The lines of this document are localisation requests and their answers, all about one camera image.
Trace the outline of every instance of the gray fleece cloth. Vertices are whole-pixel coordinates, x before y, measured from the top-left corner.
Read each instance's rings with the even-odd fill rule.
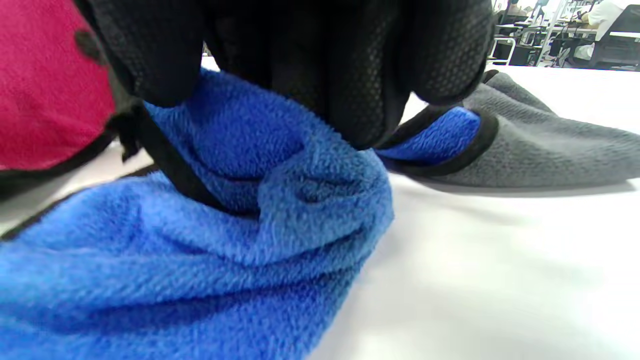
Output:
[[[492,123],[485,128],[493,136],[479,133],[484,140],[461,155],[462,168],[450,166],[456,158],[427,167],[381,157],[386,166],[414,178],[485,188],[594,186],[640,177],[639,135],[563,119],[508,75],[492,71],[486,78],[463,105]],[[452,171],[443,173],[447,167]]]

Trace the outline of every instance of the red fleece cloth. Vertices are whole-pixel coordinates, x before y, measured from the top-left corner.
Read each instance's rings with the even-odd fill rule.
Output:
[[[94,141],[112,114],[106,70],[85,58],[72,0],[0,0],[0,170],[43,170]]]

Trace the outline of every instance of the blue fleece cloth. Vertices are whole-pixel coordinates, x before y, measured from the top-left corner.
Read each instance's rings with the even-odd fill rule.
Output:
[[[439,165],[460,155],[471,144],[480,121],[480,116],[465,108],[453,108],[417,135],[376,152],[394,160]]]
[[[203,71],[154,121],[234,217],[160,173],[0,246],[0,359],[302,359],[392,220],[387,174],[311,112]]]

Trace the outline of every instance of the fleece fabric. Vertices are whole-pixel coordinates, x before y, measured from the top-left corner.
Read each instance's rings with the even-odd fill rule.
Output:
[[[558,117],[506,74],[488,72],[463,105],[471,111],[446,109],[438,120],[437,111],[425,110],[378,156],[411,177],[487,188],[596,186],[640,177],[640,135]]]
[[[295,102],[203,71],[164,174],[83,190],[0,245],[0,359],[303,359],[392,220],[387,173]]]
[[[113,112],[107,72],[76,49],[74,32],[88,26],[72,1],[0,9],[0,171],[47,170],[102,134]]]

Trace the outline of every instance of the black mesh glove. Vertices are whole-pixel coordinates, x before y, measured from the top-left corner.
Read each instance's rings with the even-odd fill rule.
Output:
[[[449,104],[480,81],[490,0],[74,0],[124,88],[188,98],[202,42],[221,69],[305,105],[358,149],[393,133],[411,91]]]

